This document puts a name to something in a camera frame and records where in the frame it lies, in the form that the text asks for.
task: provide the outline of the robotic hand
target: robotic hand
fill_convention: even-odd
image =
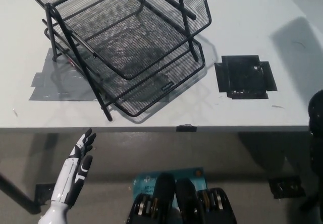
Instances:
[[[38,224],[67,223],[67,212],[75,204],[82,190],[92,163],[92,156],[88,155],[82,163],[81,160],[92,149],[91,144],[95,137],[96,134],[92,134],[92,129],[89,129],[75,144],[57,179],[51,196],[50,208]]]

